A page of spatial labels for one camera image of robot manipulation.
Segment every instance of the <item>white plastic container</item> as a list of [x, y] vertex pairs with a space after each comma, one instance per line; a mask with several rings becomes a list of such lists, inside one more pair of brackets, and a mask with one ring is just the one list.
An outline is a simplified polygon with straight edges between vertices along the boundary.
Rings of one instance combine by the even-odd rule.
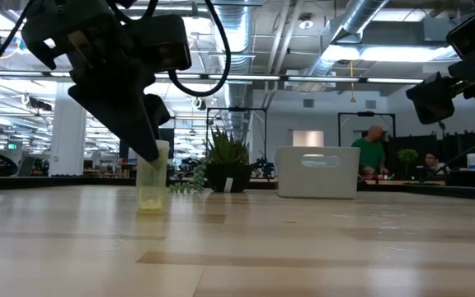
[[137, 212], [154, 213], [162, 211], [167, 198], [166, 188], [167, 160], [170, 144], [157, 140], [159, 157], [148, 163], [137, 157]]
[[356, 198], [360, 148], [279, 147], [278, 195]]
[[475, 171], [475, 153], [467, 154], [467, 169]]

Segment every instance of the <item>person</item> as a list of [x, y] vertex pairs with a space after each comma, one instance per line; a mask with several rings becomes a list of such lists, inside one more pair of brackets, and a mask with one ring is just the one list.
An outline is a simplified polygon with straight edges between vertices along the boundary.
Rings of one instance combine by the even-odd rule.
[[360, 167], [364, 175], [388, 174], [384, 166], [384, 148], [379, 141], [382, 136], [383, 127], [372, 125], [365, 137], [351, 145], [360, 148]]
[[[439, 159], [435, 156], [434, 153], [427, 153], [425, 156], [425, 165], [429, 172], [436, 172], [441, 167], [444, 166], [444, 163], [439, 163]], [[447, 174], [446, 169], [437, 172], [438, 175]]]

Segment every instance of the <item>black plant pot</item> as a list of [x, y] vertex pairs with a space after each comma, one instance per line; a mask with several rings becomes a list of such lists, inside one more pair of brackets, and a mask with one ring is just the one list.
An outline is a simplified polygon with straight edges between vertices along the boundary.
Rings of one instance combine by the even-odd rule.
[[206, 167], [206, 179], [212, 190], [224, 192], [227, 178], [232, 178], [230, 192], [241, 193], [247, 189], [251, 180], [252, 165], [208, 165]]

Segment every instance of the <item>small plant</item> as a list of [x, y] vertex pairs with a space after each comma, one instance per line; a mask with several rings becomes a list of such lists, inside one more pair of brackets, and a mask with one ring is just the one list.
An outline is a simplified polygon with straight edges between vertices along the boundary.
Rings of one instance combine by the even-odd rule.
[[399, 161], [404, 164], [405, 173], [408, 176], [408, 166], [412, 165], [419, 158], [419, 153], [415, 149], [405, 148], [397, 152]]
[[202, 162], [198, 167], [194, 168], [194, 176], [192, 181], [178, 182], [175, 185], [170, 186], [171, 193], [184, 193], [190, 194], [192, 191], [202, 193], [205, 190], [205, 172], [206, 161]]
[[215, 127], [212, 141], [208, 142], [207, 159], [213, 165], [248, 165], [248, 149], [241, 139], [235, 139], [232, 133]]

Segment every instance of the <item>man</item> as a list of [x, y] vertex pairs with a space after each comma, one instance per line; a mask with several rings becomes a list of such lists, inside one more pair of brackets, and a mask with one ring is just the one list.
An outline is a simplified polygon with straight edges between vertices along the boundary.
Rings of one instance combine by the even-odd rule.
[[360, 148], [360, 166], [365, 175], [388, 174], [388, 169], [384, 167], [384, 148], [380, 143], [383, 136], [383, 127], [372, 125], [368, 129], [368, 134], [356, 140], [351, 146]]

